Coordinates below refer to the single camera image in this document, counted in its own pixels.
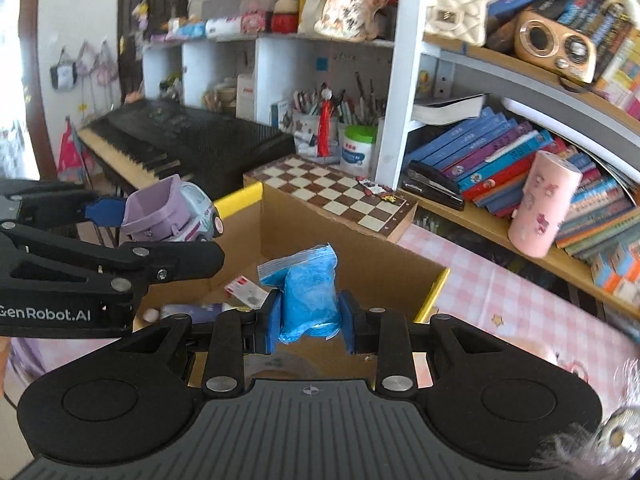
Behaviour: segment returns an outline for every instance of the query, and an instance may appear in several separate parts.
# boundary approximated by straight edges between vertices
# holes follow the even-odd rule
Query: pink tumbler
[[[582,173],[549,152],[537,152],[524,185],[524,197],[509,227],[509,240],[532,258],[543,258],[569,211]]]

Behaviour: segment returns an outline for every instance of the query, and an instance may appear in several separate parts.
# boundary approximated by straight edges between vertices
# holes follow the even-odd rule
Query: white handbag
[[[427,0],[424,31],[483,46],[488,0]]]

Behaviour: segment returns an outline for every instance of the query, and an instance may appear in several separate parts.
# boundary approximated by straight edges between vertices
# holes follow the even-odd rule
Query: gray ridged plate
[[[364,381],[256,381],[242,397],[207,402],[189,430],[153,456],[88,468],[40,458],[17,480],[561,480],[510,472],[447,448],[410,402]]]

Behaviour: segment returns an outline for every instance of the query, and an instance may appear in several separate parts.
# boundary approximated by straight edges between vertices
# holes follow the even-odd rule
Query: red tassel
[[[318,156],[329,156],[329,126],[331,121],[331,97],[328,88],[322,90],[322,110],[320,110],[320,125],[318,126]]]

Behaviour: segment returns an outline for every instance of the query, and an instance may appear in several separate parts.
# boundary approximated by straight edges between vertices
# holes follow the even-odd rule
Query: doorway
[[[42,107],[38,0],[0,0],[0,177],[55,180]]]

